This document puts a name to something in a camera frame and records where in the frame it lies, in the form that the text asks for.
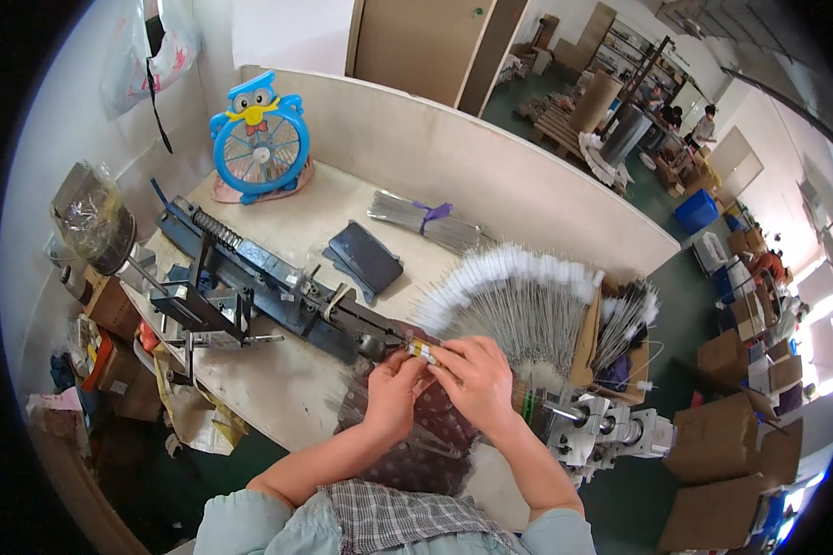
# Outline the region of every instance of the black phone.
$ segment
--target black phone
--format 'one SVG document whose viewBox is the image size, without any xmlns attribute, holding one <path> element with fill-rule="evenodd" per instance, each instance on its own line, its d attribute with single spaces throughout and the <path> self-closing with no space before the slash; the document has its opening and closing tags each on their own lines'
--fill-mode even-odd
<svg viewBox="0 0 833 555">
<path fill-rule="evenodd" d="M 382 293 L 404 272 L 400 262 L 357 222 L 331 239 L 329 246 L 375 293 Z"/>
</svg>

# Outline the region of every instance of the door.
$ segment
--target door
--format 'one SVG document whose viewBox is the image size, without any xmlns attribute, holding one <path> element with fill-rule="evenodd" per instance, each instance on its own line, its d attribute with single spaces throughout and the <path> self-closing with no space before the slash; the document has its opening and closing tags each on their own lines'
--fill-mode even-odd
<svg viewBox="0 0 833 555">
<path fill-rule="evenodd" d="M 722 191 L 717 196 L 727 208 L 750 186 L 764 166 L 737 127 L 732 127 L 714 147 L 710 153 L 710 166 L 722 179 Z"/>
<path fill-rule="evenodd" d="M 364 0 L 354 76 L 456 106 L 496 0 Z"/>
</svg>

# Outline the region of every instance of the white table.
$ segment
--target white table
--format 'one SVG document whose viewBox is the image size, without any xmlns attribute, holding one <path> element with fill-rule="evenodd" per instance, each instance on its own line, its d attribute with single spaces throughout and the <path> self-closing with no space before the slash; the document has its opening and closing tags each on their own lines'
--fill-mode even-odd
<svg viewBox="0 0 833 555">
<path fill-rule="evenodd" d="M 213 171 L 188 200 L 255 241 L 291 265 L 305 265 L 308 257 L 320 257 L 328 240 L 349 220 L 357 220 L 391 252 L 399 255 L 404 274 L 377 297 L 372 308 L 388 318 L 407 320 L 423 290 L 431 289 L 444 272 L 455 265 L 456 256 L 418 234 L 370 219 L 367 208 L 378 190 L 375 186 L 332 167 L 315 163 L 312 181 L 285 199 L 251 206 L 216 203 L 211 191 Z M 158 231 L 145 245 L 157 255 L 163 275 L 174 264 L 191 261 Z M 334 289 L 340 282 L 354 287 L 351 278 L 334 270 L 322 259 L 316 278 Z M 149 325 L 160 336 L 160 318 L 142 295 L 127 293 Z M 232 408 L 253 428 L 291 451 L 301 450 L 330 438 L 336 427 L 334 402 L 346 390 L 344 377 L 351 371 L 331 355 L 291 336 L 268 318 L 254 321 L 256 333 L 280 333 L 285 340 L 253 345 L 238 351 L 194 352 L 194 375 L 210 392 Z M 172 349 L 182 360 L 182 352 Z M 513 530 L 527 526 L 528 505 L 515 486 L 509 465 L 495 450 L 478 443 L 472 451 L 474 473 L 466 494 L 491 518 Z"/>
</svg>

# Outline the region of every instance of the black strap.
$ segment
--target black strap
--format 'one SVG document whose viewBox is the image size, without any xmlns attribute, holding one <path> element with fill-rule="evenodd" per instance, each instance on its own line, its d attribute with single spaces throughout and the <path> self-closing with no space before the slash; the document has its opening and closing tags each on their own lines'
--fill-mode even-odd
<svg viewBox="0 0 833 555">
<path fill-rule="evenodd" d="M 161 132 L 163 145 L 167 148 L 167 150 L 169 150 L 170 154 L 173 154 L 173 147 L 169 144 L 169 137 L 167 137 L 167 133 L 163 130 L 163 125 L 161 125 L 161 117 L 157 115 L 157 105 L 155 104 L 155 76 L 151 74 L 151 58 L 145 58 L 144 72 L 148 76 L 148 91 L 151 93 L 151 106 L 155 109 L 157 129 Z"/>
</svg>

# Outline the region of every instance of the light blue shirt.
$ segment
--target light blue shirt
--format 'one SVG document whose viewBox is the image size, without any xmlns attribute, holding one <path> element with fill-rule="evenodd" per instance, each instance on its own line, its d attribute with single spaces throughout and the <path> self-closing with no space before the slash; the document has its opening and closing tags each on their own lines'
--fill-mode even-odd
<svg viewBox="0 0 833 555">
<path fill-rule="evenodd" d="M 207 502 L 194 544 L 195 555 L 337 555 L 339 527 L 330 500 L 312 495 L 296 512 L 280 500 L 251 489 Z M 552 509 L 531 522 L 522 538 L 512 537 L 524 555 L 594 555 L 590 525 L 572 509 Z M 383 551 L 389 555 L 504 555 L 489 535 L 461 532 Z"/>
</svg>

